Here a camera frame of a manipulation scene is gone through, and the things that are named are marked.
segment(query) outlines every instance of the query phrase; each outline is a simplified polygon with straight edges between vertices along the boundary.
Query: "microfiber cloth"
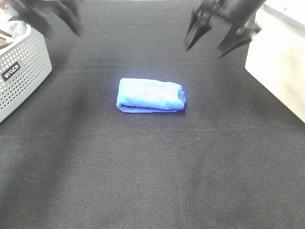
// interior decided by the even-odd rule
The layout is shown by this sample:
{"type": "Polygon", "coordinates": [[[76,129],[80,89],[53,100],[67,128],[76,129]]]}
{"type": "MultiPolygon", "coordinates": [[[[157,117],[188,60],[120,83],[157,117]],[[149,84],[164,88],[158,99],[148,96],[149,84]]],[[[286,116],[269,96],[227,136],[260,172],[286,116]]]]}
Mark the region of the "microfiber cloth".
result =
{"type": "Polygon", "coordinates": [[[148,79],[120,80],[116,106],[123,112],[178,112],[185,104],[185,92],[179,84],[148,79]]]}

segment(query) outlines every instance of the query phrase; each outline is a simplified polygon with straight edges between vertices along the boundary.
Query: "perforated basket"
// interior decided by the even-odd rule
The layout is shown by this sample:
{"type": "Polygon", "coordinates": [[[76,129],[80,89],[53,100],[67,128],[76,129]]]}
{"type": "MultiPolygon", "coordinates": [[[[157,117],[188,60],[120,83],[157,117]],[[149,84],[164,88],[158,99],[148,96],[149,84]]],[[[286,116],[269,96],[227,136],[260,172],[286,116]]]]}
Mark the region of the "perforated basket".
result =
{"type": "Polygon", "coordinates": [[[52,70],[44,37],[27,25],[27,32],[0,50],[0,122],[12,113],[52,70]]]}

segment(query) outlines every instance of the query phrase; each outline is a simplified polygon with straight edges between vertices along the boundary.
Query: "black fabric surface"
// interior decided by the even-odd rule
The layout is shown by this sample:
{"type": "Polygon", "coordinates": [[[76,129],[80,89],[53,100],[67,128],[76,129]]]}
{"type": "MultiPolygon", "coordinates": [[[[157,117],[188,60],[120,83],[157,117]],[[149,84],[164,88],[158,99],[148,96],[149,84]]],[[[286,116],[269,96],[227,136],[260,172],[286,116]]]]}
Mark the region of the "black fabric surface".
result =
{"type": "Polygon", "coordinates": [[[218,19],[189,52],[191,1],[89,1],[53,15],[52,73],[0,124],[1,229],[305,228],[305,125],[218,60],[218,19]],[[125,114],[123,77],[183,85],[187,108],[125,114]]]}

